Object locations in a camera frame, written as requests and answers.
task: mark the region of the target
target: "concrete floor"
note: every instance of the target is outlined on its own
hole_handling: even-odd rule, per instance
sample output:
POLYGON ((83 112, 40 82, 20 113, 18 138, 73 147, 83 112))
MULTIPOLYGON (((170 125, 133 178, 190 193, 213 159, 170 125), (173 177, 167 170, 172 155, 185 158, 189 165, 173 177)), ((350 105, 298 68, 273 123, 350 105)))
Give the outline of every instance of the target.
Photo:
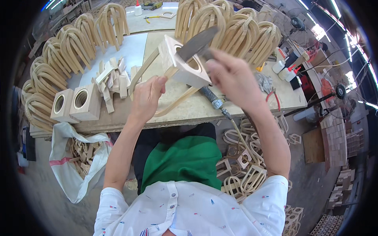
MULTIPOLYGON (((311 126, 306 121, 295 123, 292 116, 287 117, 289 132, 301 135, 311 126)), ((231 129, 232 124, 223 120, 216 126, 217 143, 224 153, 227 145, 222 135, 231 129)), ((339 174, 339 168, 331 168, 328 174, 324 171, 324 163, 305 164, 303 145, 290 145, 291 168, 290 180, 293 189, 288 193, 287 204, 294 207, 304 207, 304 216, 298 236, 309 233, 324 212, 326 199, 329 197, 339 174)), ((78 204, 71 203, 60 188, 48 159, 51 152, 51 142, 36 139, 36 162, 29 162, 26 175, 19 175, 25 196, 33 207, 37 218, 52 235, 93 234, 93 226, 99 205, 101 187, 94 188, 78 204)), ((130 205, 136 198, 136 191, 124 188, 123 195, 130 205)))

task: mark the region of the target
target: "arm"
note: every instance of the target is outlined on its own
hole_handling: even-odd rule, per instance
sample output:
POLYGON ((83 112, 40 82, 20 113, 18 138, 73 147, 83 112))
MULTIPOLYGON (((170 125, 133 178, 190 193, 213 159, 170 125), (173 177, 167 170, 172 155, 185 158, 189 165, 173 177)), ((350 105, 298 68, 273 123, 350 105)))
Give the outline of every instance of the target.
POLYGON ((212 50, 216 60, 206 64, 211 81, 234 104, 252 118, 259 133, 267 176, 281 175, 289 178, 290 149, 286 139, 269 110, 257 81, 248 64, 222 51, 212 50))
POLYGON ((135 87, 131 113, 108 157, 104 187, 122 191, 129 174, 136 141, 144 124, 155 114, 159 98, 165 93, 167 77, 153 76, 135 87))

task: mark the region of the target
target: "white shirt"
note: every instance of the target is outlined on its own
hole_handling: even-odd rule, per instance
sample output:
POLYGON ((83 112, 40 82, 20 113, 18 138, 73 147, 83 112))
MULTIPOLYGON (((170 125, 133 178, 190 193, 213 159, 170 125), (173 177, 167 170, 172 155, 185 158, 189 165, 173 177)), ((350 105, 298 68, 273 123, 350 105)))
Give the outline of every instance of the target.
POLYGON ((101 191, 94 236, 281 235, 288 181, 271 176, 238 204, 231 195, 197 182, 156 182, 131 206, 115 188, 101 191))

